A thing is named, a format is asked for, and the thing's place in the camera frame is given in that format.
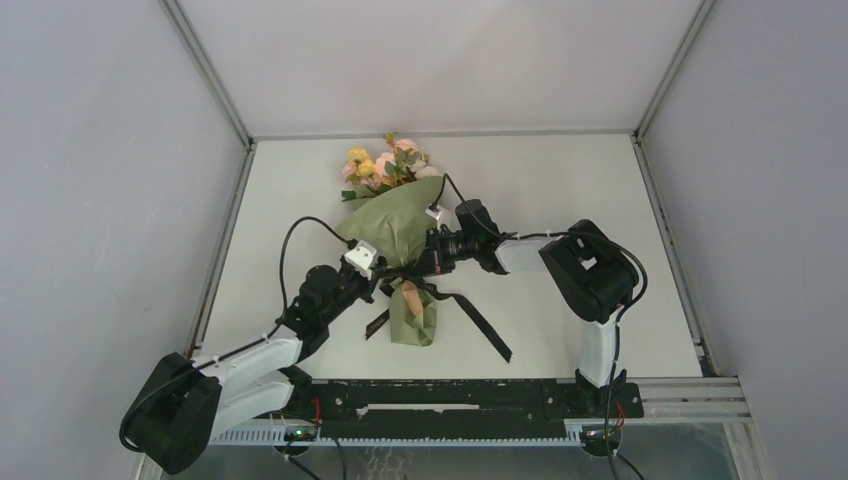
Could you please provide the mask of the yellow fake flower stem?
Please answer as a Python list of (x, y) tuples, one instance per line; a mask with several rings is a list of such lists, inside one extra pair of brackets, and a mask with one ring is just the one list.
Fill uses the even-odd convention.
[(353, 147), (347, 152), (342, 174), (346, 182), (361, 182), (376, 174), (376, 164), (364, 148)]

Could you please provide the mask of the white fake flower stem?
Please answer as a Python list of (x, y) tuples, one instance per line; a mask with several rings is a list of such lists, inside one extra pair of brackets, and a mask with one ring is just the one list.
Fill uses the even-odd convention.
[(411, 171), (416, 180), (441, 176), (442, 173), (436, 167), (430, 165), (427, 161), (419, 159), (411, 167)]

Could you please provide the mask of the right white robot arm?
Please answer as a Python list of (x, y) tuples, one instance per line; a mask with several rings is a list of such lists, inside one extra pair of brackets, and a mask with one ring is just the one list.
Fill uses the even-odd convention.
[(646, 291), (642, 264), (589, 219), (565, 231), (522, 235), (501, 231), (478, 199), (460, 203), (455, 213), (459, 230), (442, 224), (429, 229), (423, 252), (405, 268), (408, 275), (447, 274), (464, 260), (474, 260), (497, 275), (549, 273), (584, 323), (576, 374), (582, 383), (579, 406), (589, 415), (605, 415), (618, 400), (614, 385), (626, 379), (619, 365), (618, 324)]

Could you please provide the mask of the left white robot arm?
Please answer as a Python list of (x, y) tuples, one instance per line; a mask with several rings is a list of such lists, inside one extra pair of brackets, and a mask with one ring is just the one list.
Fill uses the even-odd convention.
[(195, 362), (177, 352), (166, 355), (121, 420), (120, 443), (178, 474), (214, 437), (261, 413), (305, 414), (313, 392), (284, 369), (320, 349), (330, 324), (356, 301), (372, 302), (388, 270), (381, 256), (370, 262), (345, 259), (338, 269), (316, 266), (270, 332)]

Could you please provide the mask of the orange wrapping paper sheet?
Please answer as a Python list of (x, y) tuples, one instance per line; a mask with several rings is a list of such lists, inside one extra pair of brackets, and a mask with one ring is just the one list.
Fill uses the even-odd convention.
[[(336, 231), (344, 238), (363, 240), (386, 258), (391, 268), (413, 265), (423, 253), (427, 231), (436, 220), (427, 213), (442, 188), (440, 175), (427, 177), (376, 197), (348, 200), (350, 214)], [(427, 347), (435, 339), (437, 306), (433, 296), (401, 279), (384, 285), (389, 307), (366, 326), (367, 339), (383, 327), (393, 343)]]

